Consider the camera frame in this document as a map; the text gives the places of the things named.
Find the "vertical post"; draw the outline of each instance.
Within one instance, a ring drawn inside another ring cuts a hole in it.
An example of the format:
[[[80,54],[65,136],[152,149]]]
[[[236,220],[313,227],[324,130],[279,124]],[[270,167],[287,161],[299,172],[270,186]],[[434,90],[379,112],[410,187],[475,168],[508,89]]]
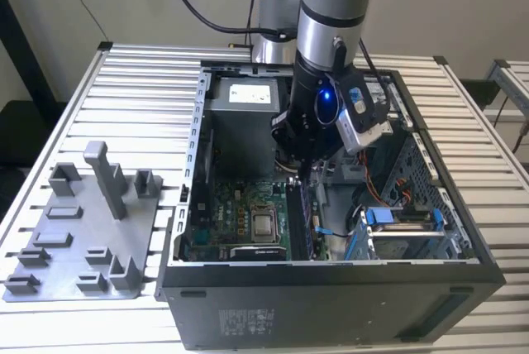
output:
[[[84,150],[84,160],[93,168],[102,195],[115,219],[125,217],[125,204],[122,200],[122,188],[114,179],[112,167],[107,160],[107,144],[104,141],[90,141]]]

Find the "open computer tower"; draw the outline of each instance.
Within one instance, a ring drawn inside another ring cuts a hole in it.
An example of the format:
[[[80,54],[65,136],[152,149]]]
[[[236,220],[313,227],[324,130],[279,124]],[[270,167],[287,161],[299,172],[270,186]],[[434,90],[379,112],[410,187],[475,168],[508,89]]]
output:
[[[404,82],[380,73],[383,135],[301,182],[270,133],[292,66],[203,62],[157,287],[187,349],[433,342],[504,283]]]

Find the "motherboard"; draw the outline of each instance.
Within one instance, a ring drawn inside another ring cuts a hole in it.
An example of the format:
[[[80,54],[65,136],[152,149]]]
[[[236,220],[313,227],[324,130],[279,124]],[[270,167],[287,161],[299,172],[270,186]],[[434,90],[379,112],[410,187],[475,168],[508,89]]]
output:
[[[269,181],[216,182],[212,222],[209,227],[192,228],[189,260],[253,260],[245,258],[250,248],[273,252],[278,259],[292,260],[286,190],[285,183]],[[318,218],[317,207],[313,212]]]

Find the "green circuit board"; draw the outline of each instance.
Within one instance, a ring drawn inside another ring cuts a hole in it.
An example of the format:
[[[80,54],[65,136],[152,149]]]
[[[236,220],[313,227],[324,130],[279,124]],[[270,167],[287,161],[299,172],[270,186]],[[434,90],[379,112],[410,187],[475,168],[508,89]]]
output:
[[[277,239],[265,245],[282,246],[290,259],[285,183],[218,182],[215,184],[212,227],[193,228],[193,261],[225,261],[230,247],[252,245],[251,209],[271,206],[277,220]]]

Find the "slotted aluminum profile table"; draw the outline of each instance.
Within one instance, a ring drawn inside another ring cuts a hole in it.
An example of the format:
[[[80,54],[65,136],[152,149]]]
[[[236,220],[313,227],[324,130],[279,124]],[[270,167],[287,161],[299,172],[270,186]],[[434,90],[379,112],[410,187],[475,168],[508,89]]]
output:
[[[88,141],[104,140],[108,159],[126,175],[151,168],[164,179],[141,295],[131,300],[5,303],[0,299],[0,347],[25,352],[182,352],[166,303],[155,301],[165,229],[179,186],[200,60],[247,61],[247,50],[113,45],[99,50],[0,224],[0,281],[17,265],[50,197],[57,161],[81,174]],[[356,64],[367,67],[358,57]],[[489,354],[529,352],[529,178],[466,93],[450,66],[431,57],[374,55],[380,69],[403,77],[452,179],[507,284],[433,345],[361,348],[360,352]],[[4,292],[0,285],[0,296]],[[350,352],[357,347],[295,352]]]
[[[487,73],[529,119],[529,62],[495,60]]]

